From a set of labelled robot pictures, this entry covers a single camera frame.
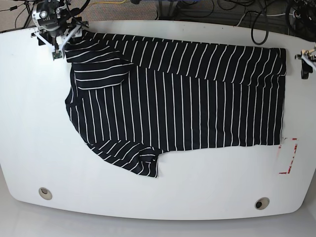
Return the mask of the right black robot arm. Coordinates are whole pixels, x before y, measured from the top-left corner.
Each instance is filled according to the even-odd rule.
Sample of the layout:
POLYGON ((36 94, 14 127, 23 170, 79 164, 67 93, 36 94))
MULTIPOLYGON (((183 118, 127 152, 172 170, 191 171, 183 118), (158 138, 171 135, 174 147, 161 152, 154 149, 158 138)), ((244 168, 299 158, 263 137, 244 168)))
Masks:
POLYGON ((88 22, 79 15, 89 3, 87 0, 81 8, 70 9, 69 0, 35 1, 31 17, 37 28, 33 36, 39 45, 48 46, 54 60, 65 57, 66 43, 81 37, 83 27, 88 27, 88 22))

